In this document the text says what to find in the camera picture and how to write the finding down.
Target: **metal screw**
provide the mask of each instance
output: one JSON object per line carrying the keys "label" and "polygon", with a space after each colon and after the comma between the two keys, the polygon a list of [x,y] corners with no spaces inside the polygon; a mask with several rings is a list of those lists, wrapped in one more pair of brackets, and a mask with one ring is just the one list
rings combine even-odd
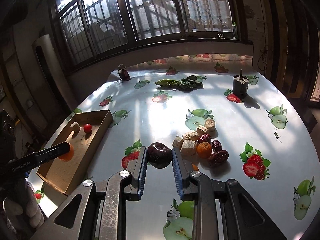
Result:
{"label": "metal screw", "polygon": [[92,185],[92,180],[91,179],[86,179],[84,182],[82,182],[82,185],[85,187],[89,187]]}
{"label": "metal screw", "polygon": [[229,184],[230,186],[235,186],[235,185],[238,184],[238,181],[236,181],[235,179],[229,179],[229,180],[228,180],[228,184]]}
{"label": "metal screw", "polygon": [[199,172],[199,171],[192,171],[192,172],[191,172],[191,175],[192,175],[193,177],[200,177],[201,172]]}
{"label": "metal screw", "polygon": [[126,170],[120,172],[120,176],[121,176],[121,177],[129,176],[129,174],[130,174],[130,172],[129,172],[129,171],[126,171]]}

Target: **gloved finger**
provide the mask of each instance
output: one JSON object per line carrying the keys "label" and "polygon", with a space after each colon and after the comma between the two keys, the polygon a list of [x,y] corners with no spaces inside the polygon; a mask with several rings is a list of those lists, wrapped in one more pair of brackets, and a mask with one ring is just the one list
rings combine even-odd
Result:
{"label": "gloved finger", "polygon": [[26,214],[28,217],[31,218],[36,214],[36,212],[38,210],[38,203],[37,203],[35,193],[33,192],[32,188],[27,186],[27,192],[28,192],[29,202],[26,206]]}
{"label": "gloved finger", "polygon": [[41,210],[38,207],[36,214],[30,218],[29,223],[33,228],[36,228],[41,219]]}
{"label": "gloved finger", "polygon": [[44,217],[43,217],[43,214],[41,213],[40,222],[39,222],[39,224],[37,225],[36,229],[38,230],[39,227],[42,226],[43,223],[44,223]]}
{"label": "gloved finger", "polygon": [[8,215],[21,215],[23,213],[23,208],[18,203],[10,200],[9,198],[5,198],[2,202],[2,207],[4,212]]}

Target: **cardboard box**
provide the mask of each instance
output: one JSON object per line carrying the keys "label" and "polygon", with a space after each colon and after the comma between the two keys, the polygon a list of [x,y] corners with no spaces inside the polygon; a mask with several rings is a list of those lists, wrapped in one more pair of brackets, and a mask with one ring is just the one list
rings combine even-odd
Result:
{"label": "cardboard box", "polygon": [[[73,158],[68,162],[56,158],[42,164],[36,174],[46,184],[69,196],[82,182],[92,157],[112,120],[109,110],[75,114],[52,144],[54,146],[64,141],[70,143],[75,151]],[[70,127],[74,122],[81,126],[81,130],[77,133],[74,133]],[[91,134],[83,131],[82,127],[87,123],[92,125]]]}

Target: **tangerine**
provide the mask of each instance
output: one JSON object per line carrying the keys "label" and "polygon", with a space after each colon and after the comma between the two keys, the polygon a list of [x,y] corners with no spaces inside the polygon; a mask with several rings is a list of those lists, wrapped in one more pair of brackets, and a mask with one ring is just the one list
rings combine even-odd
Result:
{"label": "tangerine", "polygon": [[209,158],[211,155],[211,152],[212,152],[212,147],[211,147],[210,143],[203,142],[198,145],[197,153],[200,158],[202,158],[202,159]]}
{"label": "tangerine", "polygon": [[71,144],[69,144],[69,145],[70,145],[70,151],[67,152],[66,154],[63,154],[63,155],[61,155],[61,156],[58,157],[58,158],[59,158],[60,160],[62,160],[63,162],[68,162],[68,161],[70,161],[70,160],[72,159],[74,153],[75,153],[75,150],[74,150],[73,146],[72,146]]}
{"label": "tangerine", "polygon": [[193,167],[193,170],[194,170],[194,171],[199,171],[198,166],[196,166],[196,165],[193,164],[192,167]]}

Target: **hanging wire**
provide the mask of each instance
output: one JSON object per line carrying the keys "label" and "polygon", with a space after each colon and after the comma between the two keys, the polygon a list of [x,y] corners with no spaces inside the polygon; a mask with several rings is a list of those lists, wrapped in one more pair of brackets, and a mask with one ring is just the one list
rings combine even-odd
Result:
{"label": "hanging wire", "polygon": [[[266,70],[267,70],[267,58],[268,58],[268,45],[266,41],[266,23],[264,21],[264,13],[263,13],[263,8],[262,8],[262,2],[260,0],[260,5],[261,5],[261,11],[262,11],[262,18],[263,18],[263,33],[264,33],[264,48],[260,50],[261,56],[258,59],[258,68],[263,71],[263,76],[266,75]],[[262,61],[263,63],[263,68],[260,68],[259,62]]]}

